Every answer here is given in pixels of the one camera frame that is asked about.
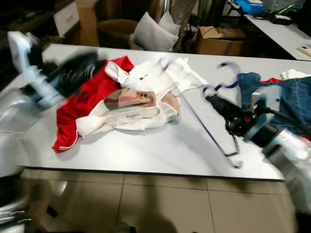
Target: denim jeans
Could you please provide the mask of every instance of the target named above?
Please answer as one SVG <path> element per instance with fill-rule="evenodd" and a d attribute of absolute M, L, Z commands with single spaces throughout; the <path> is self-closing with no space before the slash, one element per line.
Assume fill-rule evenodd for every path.
<path fill-rule="evenodd" d="M 278 83 L 260 83 L 261 77 L 257 73 L 240 74 L 240 89 L 242 106 L 251 104 L 251 95 L 262 86 L 278 85 L 281 87 L 280 112 L 291 117 L 306 130 L 311 130 L 311 77 L 302 79 L 289 79 Z M 305 135 L 290 121 L 275 116 L 271 123 L 282 129 Z"/>

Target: floor tile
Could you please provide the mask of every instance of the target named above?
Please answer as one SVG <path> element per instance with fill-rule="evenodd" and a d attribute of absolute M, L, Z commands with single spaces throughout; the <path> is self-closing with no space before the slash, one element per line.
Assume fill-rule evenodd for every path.
<path fill-rule="evenodd" d="M 269 181 L 242 181 L 207 179 L 208 190 L 241 193 L 288 195 L 285 183 Z"/>
<path fill-rule="evenodd" d="M 43 171 L 41 178 L 49 180 L 83 181 L 96 183 L 123 183 L 124 175 L 75 171 Z"/>
<path fill-rule="evenodd" d="M 125 185 L 119 222 L 138 233 L 213 233 L 207 191 Z"/>
<path fill-rule="evenodd" d="M 58 213 L 55 219 L 59 219 L 59 223 L 52 219 L 50 225 L 59 225 L 60 230 L 66 226 L 71 231 L 86 233 L 107 233 L 115 226 L 121 184 L 60 180 L 49 180 L 49 183 L 52 190 L 50 206 Z"/>
<path fill-rule="evenodd" d="M 208 191 L 216 233 L 292 233 L 289 196 Z"/>
<path fill-rule="evenodd" d="M 125 175 L 124 184 L 207 189 L 205 179 L 172 176 Z"/>
<path fill-rule="evenodd" d="M 23 178 L 28 178 L 28 179 L 38 179 L 40 178 L 41 173 L 42 173 L 42 170 L 24 169 L 21 176 Z"/>

